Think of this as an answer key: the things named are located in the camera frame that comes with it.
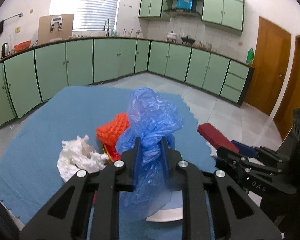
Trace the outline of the blue plastic bag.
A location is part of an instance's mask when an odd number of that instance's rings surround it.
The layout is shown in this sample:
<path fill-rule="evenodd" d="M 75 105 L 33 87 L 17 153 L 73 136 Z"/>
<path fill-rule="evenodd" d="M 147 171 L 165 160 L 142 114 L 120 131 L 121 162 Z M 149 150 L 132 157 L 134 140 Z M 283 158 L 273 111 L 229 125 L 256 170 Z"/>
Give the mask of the blue plastic bag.
<path fill-rule="evenodd" d="M 141 160 L 136 165 L 136 187 L 120 193 L 119 213 L 122 220 L 146 219 L 171 200 L 164 178 L 159 142 L 165 137 L 169 148 L 175 147 L 173 133 L 183 127 L 177 107 L 154 90 L 142 87 L 131 94 L 127 116 L 129 127 L 120 135 L 116 150 L 131 150 L 140 138 Z"/>

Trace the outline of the red festive paper cup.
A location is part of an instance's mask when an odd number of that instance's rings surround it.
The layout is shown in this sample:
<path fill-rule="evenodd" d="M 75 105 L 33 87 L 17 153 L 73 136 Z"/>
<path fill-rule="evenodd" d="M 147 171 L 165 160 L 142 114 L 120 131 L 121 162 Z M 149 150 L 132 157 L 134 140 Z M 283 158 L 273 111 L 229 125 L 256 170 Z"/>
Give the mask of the red festive paper cup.
<path fill-rule="evenodd" d="M 107 144 L 103 144 L 102 148 L 104 150 L 104 153 L 108 155 L 110 163 L 113 163 L 121 159 L 121 154 L 117 152 L 115 146 L 109 146 Z"/>

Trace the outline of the orange foam fruit net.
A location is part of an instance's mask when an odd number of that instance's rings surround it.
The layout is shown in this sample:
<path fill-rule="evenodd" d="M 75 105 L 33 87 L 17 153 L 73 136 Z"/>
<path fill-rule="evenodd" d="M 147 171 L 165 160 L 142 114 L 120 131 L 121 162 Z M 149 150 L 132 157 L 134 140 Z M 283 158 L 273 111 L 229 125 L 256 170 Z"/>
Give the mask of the orange foam fruit net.
<path fill-rule="evenodd" d="M 120 113 L 113 120 L 96 129 L 97 138 L 105 145 L 115 146 L 121 134 L 129 127 L 128 116 Z"/>

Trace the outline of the dark red scouring pad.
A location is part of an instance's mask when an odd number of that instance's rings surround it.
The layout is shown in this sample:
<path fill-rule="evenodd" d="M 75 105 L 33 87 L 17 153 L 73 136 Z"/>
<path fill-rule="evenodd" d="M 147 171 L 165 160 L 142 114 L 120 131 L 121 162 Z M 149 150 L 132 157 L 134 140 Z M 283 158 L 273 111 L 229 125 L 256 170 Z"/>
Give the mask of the dark red scouring pad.
<path fill-rule="evenodd" d="M 206 122 L 199 125 L 197 127 L 197 132 L 215 149 L 223 147 L 232 152 L 239 153 L 239 149 L 210 123 Z"/>

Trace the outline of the blue white paper cup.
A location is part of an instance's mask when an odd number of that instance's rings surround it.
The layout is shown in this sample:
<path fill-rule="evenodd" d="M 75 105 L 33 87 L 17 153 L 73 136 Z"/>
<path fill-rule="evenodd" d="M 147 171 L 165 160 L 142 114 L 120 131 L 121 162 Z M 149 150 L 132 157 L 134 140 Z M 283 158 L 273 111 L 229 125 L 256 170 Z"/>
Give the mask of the blue white paper cup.
<path fill-rule="evenodd" d="M 183 218 L 183 193 L 174 191 L 171 194 L 171 200 L 167 202 L 154 215 L 146 218 L 148 222 L 165 223 L 182 220 Z"/>

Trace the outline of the white tissue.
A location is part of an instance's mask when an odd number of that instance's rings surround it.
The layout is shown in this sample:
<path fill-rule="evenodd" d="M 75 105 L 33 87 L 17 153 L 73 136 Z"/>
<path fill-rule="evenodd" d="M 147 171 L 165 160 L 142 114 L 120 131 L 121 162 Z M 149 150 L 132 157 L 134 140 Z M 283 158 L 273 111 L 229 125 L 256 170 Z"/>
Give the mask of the white tissue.
<path fill-rule="evenodd" d="M 88 144 L 88 140 L 88 135 L 85 135 L 83 138 L 77 136 L 75 140 L 62 141 L 57 168 L 65 183 L 79 170 L 95 173 L 109 164 L 108 155 L 96 152 L 94 146 Z"/>

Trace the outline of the green lower kitchen cabinets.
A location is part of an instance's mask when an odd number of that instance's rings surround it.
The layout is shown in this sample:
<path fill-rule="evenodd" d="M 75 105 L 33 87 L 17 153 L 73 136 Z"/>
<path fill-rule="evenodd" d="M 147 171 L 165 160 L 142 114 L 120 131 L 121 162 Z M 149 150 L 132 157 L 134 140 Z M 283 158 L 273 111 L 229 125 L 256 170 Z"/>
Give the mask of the green lower kitchen cabinets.
<path fill-rule="evenodd" d="M 254 69 L 192 46 L 137 38 L 77 38 L 0 59 L 0 126 L 68 86 L 149 72 L 241 106 Z"/>

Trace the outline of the wooden door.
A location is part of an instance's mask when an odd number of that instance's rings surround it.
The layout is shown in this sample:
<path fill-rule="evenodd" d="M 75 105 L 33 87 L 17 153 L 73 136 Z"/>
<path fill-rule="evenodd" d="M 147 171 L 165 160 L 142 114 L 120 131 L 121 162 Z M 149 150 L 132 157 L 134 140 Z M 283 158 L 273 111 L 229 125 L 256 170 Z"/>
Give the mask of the wooden door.
<path fill-rule="evenodd" d="M 253 77 L 245 102 L 270 115 L 281 91 L 288 67 L 291 34 L 260 17 Z"/>
<path fill-rule="evenodd" d="M 281 139 L 285 139 L 292 128 L 293 110 L 300 108 L 300 35 L 295 39 L 295 51 L 288 85 L 274 117 Z"/>

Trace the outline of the green bottle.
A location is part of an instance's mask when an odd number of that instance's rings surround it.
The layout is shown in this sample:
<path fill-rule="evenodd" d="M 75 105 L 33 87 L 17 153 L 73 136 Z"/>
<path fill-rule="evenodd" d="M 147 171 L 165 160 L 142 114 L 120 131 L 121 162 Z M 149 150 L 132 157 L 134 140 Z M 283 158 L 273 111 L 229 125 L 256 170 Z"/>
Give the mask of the green bottle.
<path fill-rule="evenodd" d="M 246 64 L 252 64 L 253 60 L 254 60 L 254 50 L 253 48 L 250 48 L 248 50 Z"/>

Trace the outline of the blue scalloped table mat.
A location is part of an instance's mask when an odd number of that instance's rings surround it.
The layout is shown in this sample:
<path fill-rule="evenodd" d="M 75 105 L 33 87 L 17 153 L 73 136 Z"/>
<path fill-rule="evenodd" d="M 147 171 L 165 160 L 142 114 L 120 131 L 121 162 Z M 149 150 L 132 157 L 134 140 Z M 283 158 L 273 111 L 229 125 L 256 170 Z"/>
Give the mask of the blue scalloped table mat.
<path fill-rule="evenodd" d="M 102 86 L 66 87 L 36 110 L 0 160 L 0 200 L 26 224 L 64 185 L 57 160 L 62 141 L 88 135 L 88 144 L 101 152 L 96 128 L 127 111 L 132 90 Z M 159 92 L 173 103 L 183 120 L 174 132 L 175 149 L 183 159 L 213 173 L 215 160 L 206 140 L 197 132 L 198 121 L 181 96 Z M 151 223 L 123 221 L 119 239 L 181 239 L 182 221 Z"/>

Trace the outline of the range hood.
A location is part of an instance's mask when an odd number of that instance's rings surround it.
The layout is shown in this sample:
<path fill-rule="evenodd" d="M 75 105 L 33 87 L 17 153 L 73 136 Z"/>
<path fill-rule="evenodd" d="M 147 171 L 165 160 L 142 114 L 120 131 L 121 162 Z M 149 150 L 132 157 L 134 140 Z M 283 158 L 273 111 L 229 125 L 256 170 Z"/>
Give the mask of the range hood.
<path fill-rule="evenodd" d="M 170 17 L 201 17 L 202 2 L 197 0 L 164 0 L 163 13 Z"/>

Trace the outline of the window blinds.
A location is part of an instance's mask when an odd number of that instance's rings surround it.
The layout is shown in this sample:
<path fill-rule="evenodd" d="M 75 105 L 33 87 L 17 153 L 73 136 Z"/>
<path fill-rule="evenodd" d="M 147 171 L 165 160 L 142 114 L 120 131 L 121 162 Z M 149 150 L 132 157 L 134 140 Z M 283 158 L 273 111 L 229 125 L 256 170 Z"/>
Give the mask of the window blinds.
<path fill-rule="evenodd" d="M 74 31 L 102 31 L 116 27 L 119 0 L 51 0 L 50 15 L 73 14 Z"/>

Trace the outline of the red plastic basin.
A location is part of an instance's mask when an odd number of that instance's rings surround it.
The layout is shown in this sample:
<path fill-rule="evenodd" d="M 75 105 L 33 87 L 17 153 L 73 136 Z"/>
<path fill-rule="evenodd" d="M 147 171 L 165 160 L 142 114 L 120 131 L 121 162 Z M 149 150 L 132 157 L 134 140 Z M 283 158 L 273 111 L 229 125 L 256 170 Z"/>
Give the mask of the red plastic basin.
<path fill-rule="evenodd" d="M 15 46 L 13 46 L 13 49 L 16 53 L 18 52 L 21 52 L 23 50 L 27 50 L 30 48 L 30 45 L 31 45 L 31 40 L 29 41 L 24 41 L 24 42 L 21 42 L 19 44 L 16 44 Z"/>

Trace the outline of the steel electric kettle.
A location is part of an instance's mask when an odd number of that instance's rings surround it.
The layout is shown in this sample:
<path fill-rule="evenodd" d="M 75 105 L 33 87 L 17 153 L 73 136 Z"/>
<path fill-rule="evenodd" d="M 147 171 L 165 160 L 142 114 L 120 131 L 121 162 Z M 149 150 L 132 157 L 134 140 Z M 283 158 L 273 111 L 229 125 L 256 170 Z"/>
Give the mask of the steel electric kettle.
<path fill-rule="evenodd" d="M 10 55 L 10 48 L 9 44 L 6 42 L 1 47 L 1 58 L 8 57 Z"/>

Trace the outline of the green upper wall cabinets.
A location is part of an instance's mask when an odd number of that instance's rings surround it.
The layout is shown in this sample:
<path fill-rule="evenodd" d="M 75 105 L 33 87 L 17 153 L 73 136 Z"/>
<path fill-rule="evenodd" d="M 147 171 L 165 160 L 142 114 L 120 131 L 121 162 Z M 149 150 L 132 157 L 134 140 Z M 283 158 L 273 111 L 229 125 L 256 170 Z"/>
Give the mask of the green upper wall cabinets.
<path fill-rule="evenodd" d="M 169 21 L 172 17 L 199 17 L 211 28 L 242 35 L 244 0 L 140 0 L 139 18 Z"/>

